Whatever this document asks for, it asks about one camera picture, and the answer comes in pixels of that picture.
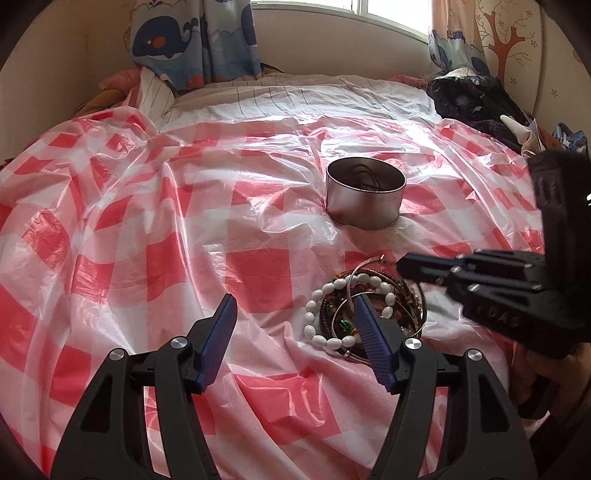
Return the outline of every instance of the curtain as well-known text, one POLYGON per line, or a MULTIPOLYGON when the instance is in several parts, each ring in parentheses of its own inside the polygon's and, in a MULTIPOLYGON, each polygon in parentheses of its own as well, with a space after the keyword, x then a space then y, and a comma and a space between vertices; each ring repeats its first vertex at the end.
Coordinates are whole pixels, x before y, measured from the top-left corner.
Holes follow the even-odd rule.
POLYGON ((429 33, 432 61, 444 73, 461 67, 490 75, 476 25, 475 0, 431 0, 429 33))
POLYGON ((129 50, 175 90, 261 75, 250 0, 138 0, 129 50))

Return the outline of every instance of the dark clothing pile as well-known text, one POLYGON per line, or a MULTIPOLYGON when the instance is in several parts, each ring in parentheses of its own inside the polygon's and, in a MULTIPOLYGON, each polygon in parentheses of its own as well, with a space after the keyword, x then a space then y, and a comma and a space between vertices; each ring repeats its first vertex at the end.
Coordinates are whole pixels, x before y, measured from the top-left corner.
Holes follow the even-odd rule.
POLYGON ((459 120, 521 154, 521 145, 501 115, 525 126, 530 122, 496 77, 440 77, 431 82, 427 94, 443 118, 459 120))

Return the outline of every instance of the metal tin can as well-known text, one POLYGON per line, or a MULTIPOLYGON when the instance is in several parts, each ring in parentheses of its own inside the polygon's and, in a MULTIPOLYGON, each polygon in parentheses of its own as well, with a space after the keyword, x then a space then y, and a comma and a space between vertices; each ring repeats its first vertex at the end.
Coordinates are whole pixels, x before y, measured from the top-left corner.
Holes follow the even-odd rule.
POLYGON ((326 169, 326 210, 345 225, 386 228, 400 215, 406 182, 402 171, 381 160, 335 160, 326 169))

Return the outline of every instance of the pile of bracelets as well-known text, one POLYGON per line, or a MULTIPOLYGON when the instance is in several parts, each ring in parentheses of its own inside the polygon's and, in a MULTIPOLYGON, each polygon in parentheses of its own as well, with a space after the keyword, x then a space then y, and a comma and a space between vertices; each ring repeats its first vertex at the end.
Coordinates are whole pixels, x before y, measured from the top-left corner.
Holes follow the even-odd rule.
POLYGON ((356 296, 366 294, 378 314, 398 322, 408 338, 421 338, 427 319, 421 287, 413 288, 386 272, 364 268, 372 263, 384 265, 388 261, 384 256, 373 257, 336 275, 312 292, 304 314, 304 336, 314 346, 364 364, 369 364, 367 354, 353 322, 356 296))

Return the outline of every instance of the red and white checkered plastic sheet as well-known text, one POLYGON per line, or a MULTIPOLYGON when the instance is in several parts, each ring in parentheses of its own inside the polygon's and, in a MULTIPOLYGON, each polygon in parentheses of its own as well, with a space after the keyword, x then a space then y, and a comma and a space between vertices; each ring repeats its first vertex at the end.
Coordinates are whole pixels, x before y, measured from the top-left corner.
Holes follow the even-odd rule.
MULTIPOLYGON (((194 399, 222 478, 365 479, 397 399, 368 367, 303 339, 310 293, 381 253, 542 249, 525 161, 453 121, 300 113, 158 133, 121 107, 52 129, 0 180, 0 411, 46 472, 110 349, 157 349, 228 291, 238 323, 216 382, 194 399), (350 154, 408 176, 394 227, 325 214, 326 166, 350 154)), ((505 345, 458 321, 440 292, 429 301, 431 344, 480 348, 506 383, 505 345)), ((443 412, 440 393, 431 470, 443 412)), ((153 392, 147 422, 165 471, 153 392)))

